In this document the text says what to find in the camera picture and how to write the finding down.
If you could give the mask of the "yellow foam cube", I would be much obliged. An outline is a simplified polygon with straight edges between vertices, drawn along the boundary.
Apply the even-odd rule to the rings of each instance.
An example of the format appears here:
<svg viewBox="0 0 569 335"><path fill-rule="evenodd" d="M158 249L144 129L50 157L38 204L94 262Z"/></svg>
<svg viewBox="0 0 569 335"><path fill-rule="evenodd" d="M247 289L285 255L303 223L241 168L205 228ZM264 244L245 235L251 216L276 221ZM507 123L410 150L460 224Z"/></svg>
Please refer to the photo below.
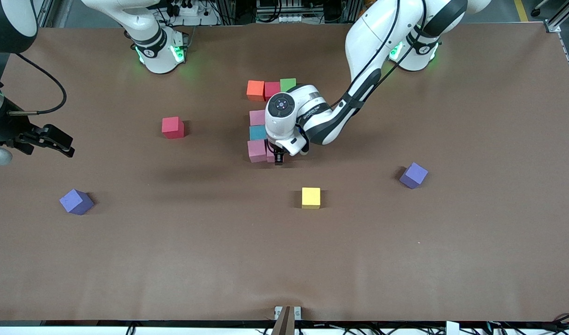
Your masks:
<svg viewBox="0 0 569 335"><path fill-rule="evenodd" d="M302 188L302 208L317 209L321 207L321 189L320 188Z"/></svg>

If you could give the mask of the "orange foam cube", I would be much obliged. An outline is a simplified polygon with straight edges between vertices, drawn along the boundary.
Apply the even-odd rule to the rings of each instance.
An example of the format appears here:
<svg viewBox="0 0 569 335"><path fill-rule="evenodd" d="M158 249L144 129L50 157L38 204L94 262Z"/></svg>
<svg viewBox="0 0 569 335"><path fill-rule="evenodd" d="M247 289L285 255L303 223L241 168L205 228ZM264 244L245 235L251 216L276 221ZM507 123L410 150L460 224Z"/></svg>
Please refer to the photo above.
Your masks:
<svg viewBox="0 0 569 335"><path fill-rule="evenodd" d="M249 80L247 82L246 97L249 101L265 101L265 81Z"/></svg>

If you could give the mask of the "purple foam cube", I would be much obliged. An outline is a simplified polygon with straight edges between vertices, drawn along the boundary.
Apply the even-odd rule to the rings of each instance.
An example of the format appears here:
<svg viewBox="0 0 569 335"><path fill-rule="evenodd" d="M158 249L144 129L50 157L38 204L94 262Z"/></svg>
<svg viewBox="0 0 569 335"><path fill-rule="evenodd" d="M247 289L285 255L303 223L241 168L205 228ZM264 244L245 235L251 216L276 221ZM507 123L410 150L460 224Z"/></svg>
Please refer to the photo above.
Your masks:
<svg viewBox="0 0 569 335"><path fill-rule="evenodd" d="M94 206L89 195L77 189L70 190L59 202L67 213L75 215L86 214Z"/></svg>
<svg viewBox="0 0 569 335"><path fill-rule="evenodd" d="M416 162L412 162L403 172L399 181L410 189L416 189L423 184L428 175L428 170Z"/></svg>

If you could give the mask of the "brown paper table cover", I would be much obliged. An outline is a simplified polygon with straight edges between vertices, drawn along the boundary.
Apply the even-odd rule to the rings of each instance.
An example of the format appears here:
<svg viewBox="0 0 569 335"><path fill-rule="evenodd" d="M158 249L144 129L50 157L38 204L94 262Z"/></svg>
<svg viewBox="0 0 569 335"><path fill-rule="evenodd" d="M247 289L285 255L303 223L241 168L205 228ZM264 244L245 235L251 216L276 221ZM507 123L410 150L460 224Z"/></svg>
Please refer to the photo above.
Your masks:
<svg viewBox="0 0 569 335"><path fill-rule="evenodd" d="M33 117L75 155L0 166L0 320L551 321L569 313L569 64L540 23L462 24L395 70L328 146L251 163L248 80L333 102L347 25L202 27L145 69L121 28L44 28L26 56L61 81ZM186 136L167 139L164 117ZM399 178L416 162L419 188ZM302 208L302 188L321 207ZM94 206L67 213L85 192Z"/></svg>

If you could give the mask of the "white power strip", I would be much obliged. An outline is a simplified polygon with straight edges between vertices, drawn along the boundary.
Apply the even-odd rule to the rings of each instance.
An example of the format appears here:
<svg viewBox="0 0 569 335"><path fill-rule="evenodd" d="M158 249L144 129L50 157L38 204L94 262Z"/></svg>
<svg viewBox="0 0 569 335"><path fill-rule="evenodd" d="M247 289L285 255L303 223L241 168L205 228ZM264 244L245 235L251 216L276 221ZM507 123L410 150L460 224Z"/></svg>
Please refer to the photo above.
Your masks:
<svg viewBox="0 0 569 335"><path fill-rule="evenodd" d="M175 26L214 26L221 23L210 0L161 0L163 17Z"/></svg>
<svg viewBox="0 0 569 335"><path fill-rule="evenodd" d="M281 13L276 19L267 19L269 24L292 24L304 23L308 25L318 25L321 23L320 17L309 13Z"/></svg>

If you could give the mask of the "brown vertical bar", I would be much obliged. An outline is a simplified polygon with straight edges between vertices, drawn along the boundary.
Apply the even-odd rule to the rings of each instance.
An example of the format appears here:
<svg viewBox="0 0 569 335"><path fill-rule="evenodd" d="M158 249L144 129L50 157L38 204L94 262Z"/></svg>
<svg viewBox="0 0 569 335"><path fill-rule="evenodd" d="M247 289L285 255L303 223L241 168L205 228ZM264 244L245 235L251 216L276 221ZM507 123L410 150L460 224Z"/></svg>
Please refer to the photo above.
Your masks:
<svg viewBox="0 0 569 335"><path fill-rule="evenodd" d="M295 335L295 317L295 307L282 307L272 327L271 335Z"/></svg>

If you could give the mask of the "aluminium frame profile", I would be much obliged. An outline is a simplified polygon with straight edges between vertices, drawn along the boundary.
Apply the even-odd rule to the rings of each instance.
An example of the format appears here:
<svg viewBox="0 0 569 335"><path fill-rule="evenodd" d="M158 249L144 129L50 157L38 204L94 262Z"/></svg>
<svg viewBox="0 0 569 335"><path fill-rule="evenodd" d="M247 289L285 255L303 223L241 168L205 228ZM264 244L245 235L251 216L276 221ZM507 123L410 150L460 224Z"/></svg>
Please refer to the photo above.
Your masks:
<svg viewBox="0 0 569 335"><path fill-rule="evenodd" d="M569 0L563 0L558 11L548 20L544 21L547 33L558 33L561 31L560 25L569 18Z"/></svg>
<svg viewBox="0 0 569 335"><path fill-rule="evenodd" d="M54 13L57 0L33 0L33 6L37 17L38 27L46 27L49 17Z"/></svg>

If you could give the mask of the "silver metal bracket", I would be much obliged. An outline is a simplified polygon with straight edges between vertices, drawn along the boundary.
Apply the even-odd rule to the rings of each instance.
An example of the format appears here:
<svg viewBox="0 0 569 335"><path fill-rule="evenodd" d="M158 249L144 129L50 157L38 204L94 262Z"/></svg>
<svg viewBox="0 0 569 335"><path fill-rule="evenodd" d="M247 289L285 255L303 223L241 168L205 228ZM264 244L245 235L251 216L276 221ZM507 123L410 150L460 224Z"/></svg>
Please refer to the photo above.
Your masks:
<svg viewBox="0 0 569 335"><path fill-rule="evenodd" d="M280 313L282 312L282 310L284 309L284 307L282 306L276 306L274 307L274 320L277 320L278 317L280 316ZM302 309L301 307L290 307L290 313L293 314L294 319L296 321L300 321L302 320Z"/></svg>

